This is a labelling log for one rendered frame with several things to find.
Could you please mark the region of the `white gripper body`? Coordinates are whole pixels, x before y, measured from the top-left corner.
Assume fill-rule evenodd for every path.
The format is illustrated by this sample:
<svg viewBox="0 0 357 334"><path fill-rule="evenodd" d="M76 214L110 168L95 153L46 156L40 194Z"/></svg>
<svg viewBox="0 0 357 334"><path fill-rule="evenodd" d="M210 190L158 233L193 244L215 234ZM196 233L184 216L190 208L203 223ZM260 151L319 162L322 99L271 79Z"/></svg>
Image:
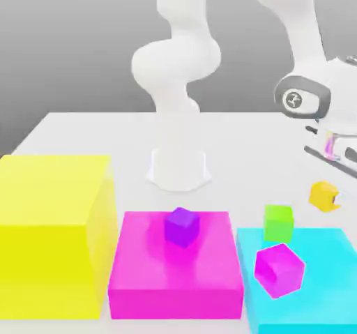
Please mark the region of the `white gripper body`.
<svg viewBox="0 0 357 334"><path fill-rule="evenodd" d="M339 162L328 160L309 146L304 146L304 152L309 155L309 160L306 160L305 164L315 174L344 192L357 193L357 170L350 169Z"/></svg>

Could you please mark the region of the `small orange cube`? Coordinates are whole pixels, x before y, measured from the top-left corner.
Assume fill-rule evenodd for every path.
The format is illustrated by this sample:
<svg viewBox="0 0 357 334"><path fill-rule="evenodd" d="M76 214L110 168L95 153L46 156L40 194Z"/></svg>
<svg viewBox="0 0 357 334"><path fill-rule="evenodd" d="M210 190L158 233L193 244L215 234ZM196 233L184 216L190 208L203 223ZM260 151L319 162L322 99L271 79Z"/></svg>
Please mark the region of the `small orange cube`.
<svg viewBox="0 0 357 334"><path fill-rule="evenodd" d="M335 203L339 195L338 189L327 181L313 183L309 203L325 213L339 209L340 205Z"/></svg>

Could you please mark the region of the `small magenta cube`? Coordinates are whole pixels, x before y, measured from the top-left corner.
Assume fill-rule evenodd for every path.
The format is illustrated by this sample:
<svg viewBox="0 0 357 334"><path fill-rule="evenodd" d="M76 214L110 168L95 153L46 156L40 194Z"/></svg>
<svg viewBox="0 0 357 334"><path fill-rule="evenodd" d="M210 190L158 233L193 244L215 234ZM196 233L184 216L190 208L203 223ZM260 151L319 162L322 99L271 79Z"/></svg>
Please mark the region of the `small magenta cube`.
<svg viewBox="0 0 357 334"><path fill-rule="evenodd" d="M254 277L272 299L298 291L305 275L305 262L285 243L258 250Z"/></svg>

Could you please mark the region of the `small purple cube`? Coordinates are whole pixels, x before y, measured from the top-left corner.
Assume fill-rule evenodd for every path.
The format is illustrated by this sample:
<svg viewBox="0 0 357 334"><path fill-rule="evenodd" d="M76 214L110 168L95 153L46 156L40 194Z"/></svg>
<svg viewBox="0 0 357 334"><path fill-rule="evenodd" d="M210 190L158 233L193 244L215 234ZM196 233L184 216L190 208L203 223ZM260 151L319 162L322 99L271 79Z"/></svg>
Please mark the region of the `small purple cube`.
<svg viewBox="0 0 357 334"><path fill-rule="evenodd" d="M165 240L179 247L186 248L197 238L199 228L199 214L178 207L165 217Z"/></svg>

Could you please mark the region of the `large yellow box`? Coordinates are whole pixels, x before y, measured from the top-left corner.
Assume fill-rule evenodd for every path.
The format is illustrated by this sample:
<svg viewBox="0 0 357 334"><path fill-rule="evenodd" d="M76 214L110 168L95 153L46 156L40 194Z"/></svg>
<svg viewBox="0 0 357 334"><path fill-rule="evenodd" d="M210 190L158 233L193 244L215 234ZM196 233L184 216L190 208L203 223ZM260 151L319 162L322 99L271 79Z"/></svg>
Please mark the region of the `large yellow box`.
<svg viewBox="0 0 357 334"><path fill-rule="evenodd" d="M117 239L108 155L0 158L0 319L98 319Z"/></svg>

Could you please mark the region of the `large cyan box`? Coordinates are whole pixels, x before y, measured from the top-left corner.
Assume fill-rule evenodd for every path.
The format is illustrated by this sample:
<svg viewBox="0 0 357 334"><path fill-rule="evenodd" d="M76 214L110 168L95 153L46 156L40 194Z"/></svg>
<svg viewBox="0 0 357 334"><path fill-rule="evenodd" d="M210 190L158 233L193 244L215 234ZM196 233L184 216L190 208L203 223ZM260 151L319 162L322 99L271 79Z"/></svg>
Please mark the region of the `large cyan box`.
<svg viewBox="0 0 357 334"><path fill-rule="evenodd" d="M237 231L237 252L252 334L357 334L357 251L341 229L296 228L286 244L305 262L298 291L272 299L254 277L261 228Z"/></svg>

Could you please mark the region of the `small green cube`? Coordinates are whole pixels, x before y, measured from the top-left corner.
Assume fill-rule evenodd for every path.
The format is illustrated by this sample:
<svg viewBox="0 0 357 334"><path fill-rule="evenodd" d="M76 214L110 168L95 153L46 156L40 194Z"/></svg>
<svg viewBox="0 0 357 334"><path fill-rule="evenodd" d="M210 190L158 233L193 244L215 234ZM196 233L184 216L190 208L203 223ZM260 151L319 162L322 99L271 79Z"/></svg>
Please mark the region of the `small green cube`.
<svg viewBox="0 0 357 334"><path fill-rule="evenodd" d="M264 240L290 243L294 230L292 207L267 204L264 211Z"/></svg>

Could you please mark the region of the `large magenta box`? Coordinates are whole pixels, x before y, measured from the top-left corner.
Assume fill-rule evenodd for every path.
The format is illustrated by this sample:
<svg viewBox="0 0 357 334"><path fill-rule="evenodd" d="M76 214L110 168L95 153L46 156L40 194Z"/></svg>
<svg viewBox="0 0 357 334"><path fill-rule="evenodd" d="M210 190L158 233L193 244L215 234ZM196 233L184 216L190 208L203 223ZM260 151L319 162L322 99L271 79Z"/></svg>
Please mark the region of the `large magenta box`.
<svg viewBox="0 0 357 334"><path fill-rule="evenodd" d="M186 248L165 240L166 212L127 212L108 284L113 319L240 319L244 285L227 212L201 212Z"/></svg>

